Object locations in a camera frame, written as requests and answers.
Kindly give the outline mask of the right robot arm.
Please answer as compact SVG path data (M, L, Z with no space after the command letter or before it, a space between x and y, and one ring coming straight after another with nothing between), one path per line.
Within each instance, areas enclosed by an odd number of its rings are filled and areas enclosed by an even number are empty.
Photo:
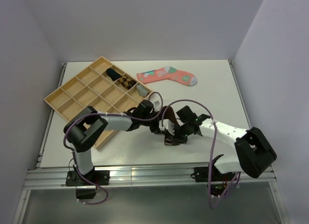
M218 122L206 114L197 116L189 106L178 110L176 114L183 125L175 130L174 137L185 140L191 134L198 134L231 148L211 161L209 175L213 180L218 181L225 174L236 172L244 172L256 179L277 159L267 138L256 127L243 129Z

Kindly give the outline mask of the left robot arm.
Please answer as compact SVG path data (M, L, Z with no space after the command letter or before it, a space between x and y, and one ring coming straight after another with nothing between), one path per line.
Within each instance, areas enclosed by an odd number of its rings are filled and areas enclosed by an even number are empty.
M91 148L104 131L129 132L140 126L157 129L160 113L149 100L124 113L102 113L92 106L84 108L63 129L63 145L72 152L77 180L83 185L96 180Z

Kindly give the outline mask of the brown striped sock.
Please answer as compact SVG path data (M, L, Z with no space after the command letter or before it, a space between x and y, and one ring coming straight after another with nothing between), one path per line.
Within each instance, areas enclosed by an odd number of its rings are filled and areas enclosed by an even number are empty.
M180 126L177 119L176 119L174 110L171 107L164 106L162 108L162 112L160 114L160 120L164 120L164 119L169 119L175 125L175 127ZM168 132L166 132L164 134L164 144L167 145L167 146L173 146L172 145L173 137L174 136L172 136Z

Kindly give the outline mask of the grey sock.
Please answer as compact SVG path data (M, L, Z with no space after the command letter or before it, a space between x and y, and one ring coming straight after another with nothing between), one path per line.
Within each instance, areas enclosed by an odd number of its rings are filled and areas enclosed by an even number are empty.
M148 96L149 91L148 91L147 89L145 89L142 85L139 84L139 85L136 86L136 88L137 88L138 94L139 94L141 97L145 98L145 97Z

